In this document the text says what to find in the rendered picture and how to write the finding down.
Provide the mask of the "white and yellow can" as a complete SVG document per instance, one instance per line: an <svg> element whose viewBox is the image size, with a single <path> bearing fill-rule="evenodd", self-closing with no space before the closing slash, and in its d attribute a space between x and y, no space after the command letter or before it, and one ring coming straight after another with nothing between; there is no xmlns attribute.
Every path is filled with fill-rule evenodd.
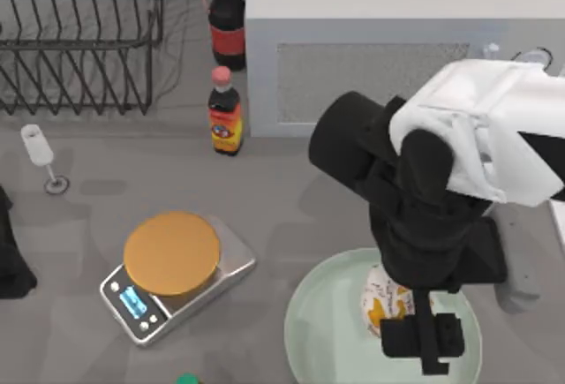
<svg viewBox="0 0 565 384"><path fill-rule="evenodd" d="M394 282L382 264L369 270L360 307L367 329L377 337L381 337L382 320L401 320L415 313L412 291Z"/></svg>

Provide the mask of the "pale green plate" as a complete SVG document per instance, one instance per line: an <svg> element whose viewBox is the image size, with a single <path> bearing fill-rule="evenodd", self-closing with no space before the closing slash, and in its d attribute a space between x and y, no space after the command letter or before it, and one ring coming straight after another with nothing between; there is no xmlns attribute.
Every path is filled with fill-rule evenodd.
<svg viewBox="0 0 565 384"><path fill-rule="evenodd" d="M338 253L313 268L294 292L284 322L284 343L298 384L478 384L482 334L467 298L432 295L433 311L462 322L464 354L448 361L447 375L425 376L415 358L389 358L362 318L361 296L375 248Z"/></svg>

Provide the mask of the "microwave knob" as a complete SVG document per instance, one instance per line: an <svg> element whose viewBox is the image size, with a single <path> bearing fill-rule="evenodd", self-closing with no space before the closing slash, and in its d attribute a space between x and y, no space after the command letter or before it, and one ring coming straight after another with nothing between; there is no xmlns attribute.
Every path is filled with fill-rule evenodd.
<svg viewBox="0 0 565 384"><path fill-rule="evenodd" d="M535 49L528 49L517 52L512 61L521 63L541 64L544 71L546 71L554 60L553 54L549 49L537 47Z"/></svg>

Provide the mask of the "small dark orange-label bottle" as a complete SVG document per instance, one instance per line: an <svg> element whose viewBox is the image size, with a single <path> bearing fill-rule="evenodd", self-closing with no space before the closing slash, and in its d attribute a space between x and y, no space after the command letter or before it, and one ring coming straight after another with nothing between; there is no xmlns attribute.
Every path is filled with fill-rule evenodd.
<svg viewBox="0 0 565 384"><path fill-rule="evenodd" d="M235 156L244 138L244 122L239 92L232 85L228 67L217 66L211 71L214 85L208 97L208 127L217 153Z"/></svg>

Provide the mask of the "silver scale with orange plate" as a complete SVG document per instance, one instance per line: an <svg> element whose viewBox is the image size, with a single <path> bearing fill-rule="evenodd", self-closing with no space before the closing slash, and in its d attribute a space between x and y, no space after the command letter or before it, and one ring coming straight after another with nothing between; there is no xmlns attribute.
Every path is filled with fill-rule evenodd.
<svg viewBox="0 0 565 384"><path fill-rule="evenodd" d="M147 347L235 287L256 264L252 249L219 218L169 211L129 235L122 263L99 292L132 342Z"/></svg>

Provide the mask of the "large dark red-label bottle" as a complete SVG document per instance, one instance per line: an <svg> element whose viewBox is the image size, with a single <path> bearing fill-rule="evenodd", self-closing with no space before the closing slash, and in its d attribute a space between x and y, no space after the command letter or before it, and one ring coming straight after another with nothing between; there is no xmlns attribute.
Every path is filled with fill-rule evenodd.
<svg viewBox="0 0 565 384"><path fill-rule="evenodd" d="M232 71L246 67L245 0L202 0L215 61Z"/></svg>

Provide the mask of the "white champagne glass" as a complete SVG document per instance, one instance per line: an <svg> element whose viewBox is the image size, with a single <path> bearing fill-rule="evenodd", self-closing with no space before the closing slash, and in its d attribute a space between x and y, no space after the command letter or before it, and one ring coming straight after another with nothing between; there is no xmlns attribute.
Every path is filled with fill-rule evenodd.
<svg viewBox="0 0 565 384"><path fill-rule="evenodd" d="M44 191L49 195L64 194L70 186L70 181L65 176L57 175L52 169L55 154L40 126L38 124L25 124L20 130L20 136L31 163L36 167L44 168L48 173Z"/></svg>

